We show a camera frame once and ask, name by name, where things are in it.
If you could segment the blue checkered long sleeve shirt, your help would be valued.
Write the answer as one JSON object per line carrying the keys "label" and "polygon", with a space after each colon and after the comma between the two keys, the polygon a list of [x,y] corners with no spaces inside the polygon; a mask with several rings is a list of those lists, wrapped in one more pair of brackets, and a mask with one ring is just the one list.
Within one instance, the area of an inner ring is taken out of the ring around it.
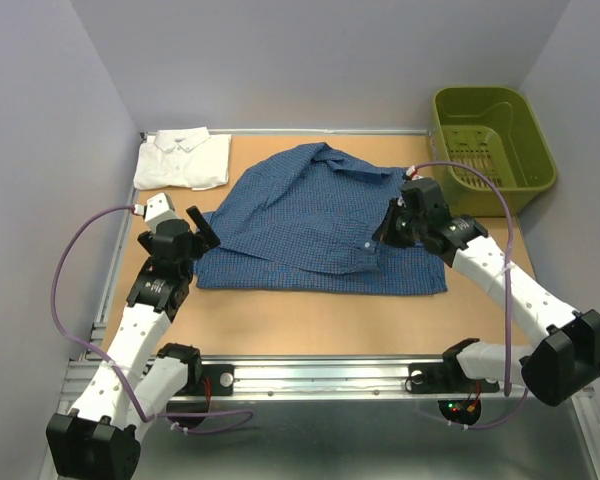
{"label": "blue checkered long sleeve shirt", "polygon": [[447,290],[443,262],[422,247],[373,240],[403,183],[328,144],[310,143],[248,168],[205,215],[218,247],[193,265],[200,289],[420,296]]}

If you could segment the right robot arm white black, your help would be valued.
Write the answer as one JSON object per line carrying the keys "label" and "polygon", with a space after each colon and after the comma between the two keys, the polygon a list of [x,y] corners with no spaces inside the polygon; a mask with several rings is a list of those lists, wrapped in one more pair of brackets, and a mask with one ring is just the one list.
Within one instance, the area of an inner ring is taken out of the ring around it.
{"label": "right robot arm white black", "polygon": [[476,380],[509,382],[557,406],[600,377],[600,313],[556,298],[509,260],[477,220],[452,215],[434,179],[407,174],[374,238],[392,247],[421,244],[477,285],[528,341],[514,347],[465,339],[443,353],[440,372],[422,374],[424,384],[452,391]]}

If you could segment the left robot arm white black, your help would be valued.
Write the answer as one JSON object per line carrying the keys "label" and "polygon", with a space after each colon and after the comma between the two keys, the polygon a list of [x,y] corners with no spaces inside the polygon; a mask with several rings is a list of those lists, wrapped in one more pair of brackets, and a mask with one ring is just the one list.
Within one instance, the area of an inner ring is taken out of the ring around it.
{"label": "left robot arm white black", "polygon": [[46,437],[58,475],[73,479],[129,479],[140,459],[141,441],[177,391],[195,392],[202,382],[197,349],[171,345],[157,366],[144,371],[157,342],[189,294],[192,264],[220,240],[200,210],[181,219],[164,195],[131,212],[148,229],[138,237],[147,251],[127,296],[118,331],[92,380],[66,414],[56,413]]}

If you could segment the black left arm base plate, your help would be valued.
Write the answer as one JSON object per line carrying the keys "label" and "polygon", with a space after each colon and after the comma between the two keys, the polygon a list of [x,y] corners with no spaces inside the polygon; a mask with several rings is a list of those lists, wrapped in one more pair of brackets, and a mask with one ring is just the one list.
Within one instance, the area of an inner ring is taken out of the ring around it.
{"label": "black left arm base plate", "polygon": [[233,395],[235,366],[233,364],[203,364],[200,379],[196,383],[189,382],[177,396],[229,397]]}

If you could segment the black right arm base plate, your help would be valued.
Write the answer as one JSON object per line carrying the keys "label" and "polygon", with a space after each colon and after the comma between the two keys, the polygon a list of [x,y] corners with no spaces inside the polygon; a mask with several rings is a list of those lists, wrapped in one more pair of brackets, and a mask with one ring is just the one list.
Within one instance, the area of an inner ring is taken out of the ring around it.
{"label": "black right arm base plate", "polygon": [[414,363],[409,366],[405,390],[412,394],[497,393],[497,382],[468,378],[457,365],[448,362]]}

